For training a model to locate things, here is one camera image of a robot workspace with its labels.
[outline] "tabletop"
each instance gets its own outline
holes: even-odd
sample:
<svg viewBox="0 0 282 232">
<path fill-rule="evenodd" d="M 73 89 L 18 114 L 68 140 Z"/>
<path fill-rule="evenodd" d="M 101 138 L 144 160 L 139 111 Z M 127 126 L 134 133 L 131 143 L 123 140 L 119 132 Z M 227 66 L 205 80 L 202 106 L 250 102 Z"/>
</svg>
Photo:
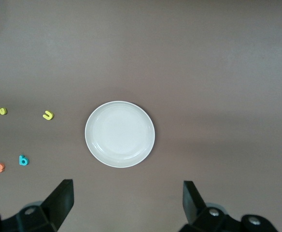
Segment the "tabletop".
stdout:
<svg viewBox="0 0 282 232">
<path fill-rule="evenodd" d="M 86 145 L 111 101 L 153 122 L 135 166 Z M 59 231 L 176 232 L 191 180 L 206 203 L 282 232 L 282 0 L 0 0 L 2 108 L 2 219 L 73 179 Z"/>
</svg>

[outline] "ceramic plate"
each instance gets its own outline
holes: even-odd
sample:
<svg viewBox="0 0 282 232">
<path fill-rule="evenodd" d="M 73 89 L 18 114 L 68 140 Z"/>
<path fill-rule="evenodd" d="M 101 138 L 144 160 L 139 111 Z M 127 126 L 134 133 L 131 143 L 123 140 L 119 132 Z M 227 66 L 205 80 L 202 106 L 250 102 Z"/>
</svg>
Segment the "ceramic plate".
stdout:
<svg viewBox="0 0 282 232">
<path fill-rule="evenodd" d="M 151 152 L 155 130 L 150 117 L 135 104 L 111 101 L 88 118 L 85 140 L 100 162 L 127 168 L 143 161 Z"/>
</svg>

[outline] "blue foam letter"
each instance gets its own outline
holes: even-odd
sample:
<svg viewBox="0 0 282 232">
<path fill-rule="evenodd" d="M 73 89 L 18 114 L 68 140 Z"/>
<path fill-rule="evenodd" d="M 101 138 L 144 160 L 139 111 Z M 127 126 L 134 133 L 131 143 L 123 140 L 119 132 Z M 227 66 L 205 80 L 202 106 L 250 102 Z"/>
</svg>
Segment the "blue foam letter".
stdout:
<svg viewBox="0 0 282 232">
<path fill-rule="evenodd" d="M 23 155 L 19 156 L 20 165 L 26 166 L 28 165 L 28 163 L 29 163 L 29 160 L 26 157 L 24 157 Z"/>
</svg>

